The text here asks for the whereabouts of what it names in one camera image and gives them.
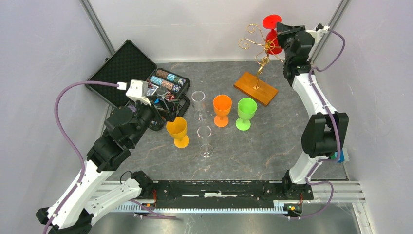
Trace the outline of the red wine glass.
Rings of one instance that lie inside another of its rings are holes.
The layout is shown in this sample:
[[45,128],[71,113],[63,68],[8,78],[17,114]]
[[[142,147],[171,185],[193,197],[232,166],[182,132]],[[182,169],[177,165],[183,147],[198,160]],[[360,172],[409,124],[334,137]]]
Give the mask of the red wine glass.
[[278,39],[277,39],[277,31],[276,26],[277,23],[281,22],[282,18],[279,15],[272,14],[266,16],[263,21],[262,25],[265,29],[270,30],[269,33],[265,37],[266,48],[269,54],[277,55],[282,51],[282,48],[279,46]]

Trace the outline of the yellow wine glass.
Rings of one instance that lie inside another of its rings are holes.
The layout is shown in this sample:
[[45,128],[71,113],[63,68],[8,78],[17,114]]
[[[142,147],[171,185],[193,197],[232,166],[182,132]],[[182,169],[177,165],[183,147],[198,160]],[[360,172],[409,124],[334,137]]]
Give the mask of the yellow wine glass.
[[174,139],[174,145],[177,148],[183,149],[189,145],[190,139],[187,135],[188,126],[184,118],[176,117],[174,122],[168,121],[166,123],[166,130]]

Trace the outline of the clear wine glass front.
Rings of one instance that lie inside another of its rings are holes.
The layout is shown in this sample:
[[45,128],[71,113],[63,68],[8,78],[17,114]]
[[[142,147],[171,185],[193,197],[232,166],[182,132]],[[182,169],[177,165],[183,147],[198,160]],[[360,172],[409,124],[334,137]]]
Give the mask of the clear wine glass front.
[[191,104],[195,110],[194,118],[198,121],[206,121],[207,114],[205,111],[205,93],[203,91],[194,91],[191,95],[191,99]]

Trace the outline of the clear wine glass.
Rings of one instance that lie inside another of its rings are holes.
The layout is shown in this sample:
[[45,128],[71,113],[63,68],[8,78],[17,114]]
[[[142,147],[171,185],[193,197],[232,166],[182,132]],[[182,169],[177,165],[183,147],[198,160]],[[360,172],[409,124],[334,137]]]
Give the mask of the clear wine glass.
[[205,93],[203,91],[194,91],[191,95],[191,99],[191,104],[195,110],[194,118],[198,121],[206,121],[207,114],[205,111]]
[[200,155],[207,158],[213,154],[211,145],[212,130],[209,126],[201,126],[197,130],[197,136],[200,142]]

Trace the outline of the clear wine glass back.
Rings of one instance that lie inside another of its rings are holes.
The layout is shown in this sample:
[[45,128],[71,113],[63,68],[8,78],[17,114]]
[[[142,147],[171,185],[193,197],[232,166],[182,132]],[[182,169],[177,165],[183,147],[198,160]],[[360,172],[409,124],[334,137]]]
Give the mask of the clear wine glass back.
[[213,154],[211,145],[212,130],[209,126],[201,126],[197,130],[197,136],[200,142],[200,155],[207,158]]

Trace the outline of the orange wine glass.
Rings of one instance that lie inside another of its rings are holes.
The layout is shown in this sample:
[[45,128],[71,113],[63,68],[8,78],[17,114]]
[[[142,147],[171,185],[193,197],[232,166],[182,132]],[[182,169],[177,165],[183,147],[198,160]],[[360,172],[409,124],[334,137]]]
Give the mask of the orange wine glass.
[[215,112],[214,124],[218,127],[225,127],[229,124],[228,114],[232,106],[232,99],[228,95],[217,95],[213,100]]

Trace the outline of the green wine glass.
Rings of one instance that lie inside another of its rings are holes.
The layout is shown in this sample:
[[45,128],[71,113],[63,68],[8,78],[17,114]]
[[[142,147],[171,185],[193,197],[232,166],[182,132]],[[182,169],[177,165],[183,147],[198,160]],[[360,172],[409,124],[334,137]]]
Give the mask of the green wine glass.
[[251,98],[243,98],[239,100],[237,105],[238,119],[236,120],[236,127],[241,131],[247,131],[251,127],[250,120],[254,117],[258,105],[255,100]]

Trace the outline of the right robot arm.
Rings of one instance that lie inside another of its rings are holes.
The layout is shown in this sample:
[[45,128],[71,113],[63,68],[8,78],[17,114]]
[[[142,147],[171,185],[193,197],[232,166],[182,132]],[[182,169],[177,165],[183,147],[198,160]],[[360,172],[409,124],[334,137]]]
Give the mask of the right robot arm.
[[309,115],[301,136],[302,153],[282,179],[282,195],[294,199],[310,190],[311,177],[322,163],[339,160],[349,123],[348,115],[333,107],[323,94],[314,73],[323,70],[311,65],[309,54],[329,33],[338,36],[342,46],[346,42],[341,34],[322,24],[307,30],[303,25],[289,26],[278,22],[276,31],[278,44],[285,53],[284,77],[299,95]]

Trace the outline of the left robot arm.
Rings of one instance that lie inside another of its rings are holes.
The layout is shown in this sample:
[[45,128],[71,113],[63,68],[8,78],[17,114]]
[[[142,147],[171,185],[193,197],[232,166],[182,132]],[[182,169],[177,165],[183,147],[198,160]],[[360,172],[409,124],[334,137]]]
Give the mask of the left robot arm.
[[92,198],[98,187],[131,155],[152,122],[172,123],[188,109],[190,101],[161,100],[145,105],[131,102],[112,110],[105,130],[85,157],[70,187],[57,202],[37,211],[46,234],[86,234],[92,226],[122,203],[140,198],[157,199],[158,189],[143,171],[133,172],[106,194]]

